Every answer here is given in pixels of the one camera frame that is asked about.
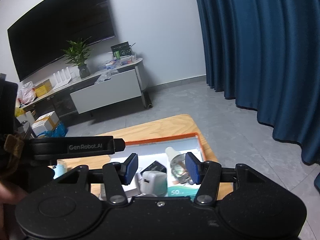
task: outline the wall baseboard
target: wall baseboard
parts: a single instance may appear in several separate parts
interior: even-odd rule
[[[199,81],[205,81],[205,80],[206,80],[206,75],[192,77],[192,78],[186,78],[186,79],[181,79],[181,80],[177,80],[177,81],[172,81],[172,82],[148,87],[147,91],[148,92],[155,92],[155,91],[160,91],[160,90],[163,90],[166,88],[177,87],[177,86],[190,84],[190,83],[194,83],[194,82],[199,82]]]

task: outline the plant pot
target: plant pot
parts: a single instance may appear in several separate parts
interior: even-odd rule
[[[87,64],[78,66],[78,69],[79,69],[79,74],[80,74],[81,78],[86,78],[86,77],[90,76],[90,71],[87,68]]]

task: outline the tv cabinet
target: tv cabinet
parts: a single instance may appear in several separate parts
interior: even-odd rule
[[[51,90],[22,109],[26,112],[35,110],[38,116],[56,111],[62,118],[135,97],[141,97],[143,106],[147,108],[148,80],[142,58],[116,69],[119,73],[111,76],[110,80],[94,84],[106,70],[98,71],[84,79],[72,80],[63,87]]]

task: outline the white charger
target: white charger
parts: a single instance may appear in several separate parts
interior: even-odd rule
[[[140,182],[140,191],[144,194],[165,196],[167,194],[167,174],[161,171],[145,171]]]

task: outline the white box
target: white box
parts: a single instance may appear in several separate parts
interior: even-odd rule
[[[33,123],[35,122],[35,119],[33,118],[31,111],[26,112],[25,114],[19,115],[17,119],[19,122],[29,121],[30,125],[33,125]]]
[[[57,127],[59,117],[55,111],[40,116],[32,125],[34,133],[38,136],[45,131],[52,131]]]

